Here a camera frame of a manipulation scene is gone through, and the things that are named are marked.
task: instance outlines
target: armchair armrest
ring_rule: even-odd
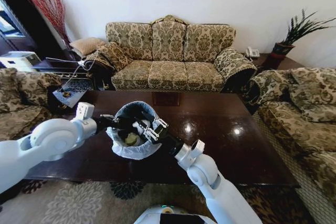
[[[113,63],[103,54],[99,54],[95,51],[94,53],[87,55],[84,65],[86,69],[89,69],[89,73],[94,75],[95,80],[99,80],[99,83],[96,83],[96,85],[102,85],[105,90],[115,90],[111,78],[117,71]]]
[[[288,89],[294,82],[290,70],[267,70],[248,82],[245,97],[250,105],[261,105],[267,101],[289,101]]]
[[[223,76],[225,93],[239,92],[257,68],[234,48],[224,49],[215,59],[215,68]]]
[[[52,95],[62,86],[61,79],[53,73],[18,72],[18,90],[27,105],[43,106],[56,111],[61,103]]]

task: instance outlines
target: sofa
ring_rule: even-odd
[[[336,69],[264,71],[247,90],[247,104],[336,207]]]
[[[257,70],[230,47],[235,35],[229,25],[187,24],[171,15],[151,24],[112,22],[106,25],[107,41],[130,63],[116,70],[98,50],[86,56],[85,66],[93,74],[106,73],[116,90],[235,92]]]
[[[51,73],[0,69],[0,141],[17,140],[58,111],[51,93],[61,86]]]

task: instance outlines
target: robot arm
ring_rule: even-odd
[[[197,140],[188,146],[168,132],[168,124],[160,118],[144,114],[158,125],[152,129],[142,121],[105,115],[91,118],[94,106],[79,103],[71,120],[51,119],[38,125],[31,135],[18,141],[0,142],[0,193],[23,179],[29,169],[42,161],[55,161],[65,153],[79,148],[91,135],[109,126],[127,129],[130,126],[153,144],[162,143],[170,149],[178,164],[187,172],[206,198],[206,204],[219,224],[257,224],[258,216],[238,189],[218,171],[215,161],[203,154],[205,144]]]
[[[205,144],[197,140],[192,146],[168,132],[168,124],[160,118],[144,113],[144,116],[158,127],[153,130],[138,122],[141,133],[153,144],[169,146],[170,154],[187,172],[190,180],[199,187],[206,204],[216,221],[220,224],[257,224],[262,223],[252,207],[239,190],[220,173],[215,161],[203,154]]]
[[[22,180],[30,168],[42,161],[62,158],[108,126],[123,126],[113,116],[91,118],[93,109],[93,105],[80,102],[71,121],[51,119],[38,125],[31,135],[0,142],[0,193]]]

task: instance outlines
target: plant pot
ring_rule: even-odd
[[[285,59],[286,55],[294,48],[295,46],[290,45],[286,46],[281,43],[275,43],[273,51],[270,56],[275,59]]]
[[[287,46],[281,43],[275,43],[272,52],[264,63],[262,63],[262,66],[266,69],[278,69],[280,63],[294,47],[293,45]]]

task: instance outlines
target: potted plant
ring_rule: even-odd
[[[295,47],[293,45],[295,41],[314,31],[330,28],[330,26],[325,26],[325,24],[336,19],[332,18],[323,21],[316,21],[315,19],[310,20],[310,18],[316,13],[317,12],[314,12],[306,16],[305,10],[302,9],[301,20],[299,20],[298,16],[292,18],[290,24],[288,25],[286,39],[282,42],[275,43],[272,53],[262,65],[264,67],[277,69],[281,61],[284,60],[286,55]]]

